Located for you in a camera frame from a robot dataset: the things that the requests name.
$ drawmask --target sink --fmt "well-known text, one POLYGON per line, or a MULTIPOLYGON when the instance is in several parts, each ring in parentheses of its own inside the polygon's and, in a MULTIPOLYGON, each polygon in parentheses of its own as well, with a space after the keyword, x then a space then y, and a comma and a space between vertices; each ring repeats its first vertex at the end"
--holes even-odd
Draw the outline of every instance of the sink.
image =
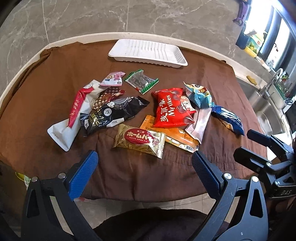
POLYGON ((257 119, 266 135, 285 133, 284 124, 271 99, 264 99, 254 86, 237 79, 247 99, 249 100, 257 119))

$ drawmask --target light blue snack package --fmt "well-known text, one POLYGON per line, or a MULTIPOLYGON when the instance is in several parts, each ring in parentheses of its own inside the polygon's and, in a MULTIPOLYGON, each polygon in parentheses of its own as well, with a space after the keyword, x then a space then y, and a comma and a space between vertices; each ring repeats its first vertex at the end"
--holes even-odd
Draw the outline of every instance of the light blue snack package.
POLYGON ((244 136, 242 122, 234 113, 226 110, 222 106, 215 105, 212 107, 211 114, 213 117, 218 118, 229 130, 233 131, 235 134, 244 136))
POLYGON ((214 102, 212 102, 212 96, 207 88, 201 85, 188 85, 185 84, 185 82, 183 83, 186 87, 186 95, 198 108, 204 109, 215 105, 214 102))

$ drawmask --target tray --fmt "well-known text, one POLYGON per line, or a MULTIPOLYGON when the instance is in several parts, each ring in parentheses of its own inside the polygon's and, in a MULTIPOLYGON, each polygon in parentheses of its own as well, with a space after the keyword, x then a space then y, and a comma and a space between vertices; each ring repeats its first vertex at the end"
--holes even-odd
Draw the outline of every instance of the tray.
POLYGON ((120 39, 108 55, 117 61, 159 64, 174 68, 188 65, 177 46, 146 40, 120 39))

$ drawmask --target marble wall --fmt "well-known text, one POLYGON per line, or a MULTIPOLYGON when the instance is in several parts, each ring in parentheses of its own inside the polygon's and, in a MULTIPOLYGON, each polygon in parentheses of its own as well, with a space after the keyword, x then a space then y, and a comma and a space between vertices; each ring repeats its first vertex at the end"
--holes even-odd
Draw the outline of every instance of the marble wall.
POLYGON ((183 39, 270 77, 235 42, 236 0, 22 0, 0 27, 0 94, 48 43, 99 32, 143 32, 183 39))

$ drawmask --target barcode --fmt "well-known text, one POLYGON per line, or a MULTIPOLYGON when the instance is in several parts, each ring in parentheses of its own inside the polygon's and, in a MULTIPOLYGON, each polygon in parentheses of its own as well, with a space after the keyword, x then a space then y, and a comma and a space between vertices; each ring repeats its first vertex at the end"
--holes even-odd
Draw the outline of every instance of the barcode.
POLYGON ((194 148, 193 148, 193 147, 191 147, 191 146, 186 146, 186 150, 193 151, 193 150, 194 150, 194 148))

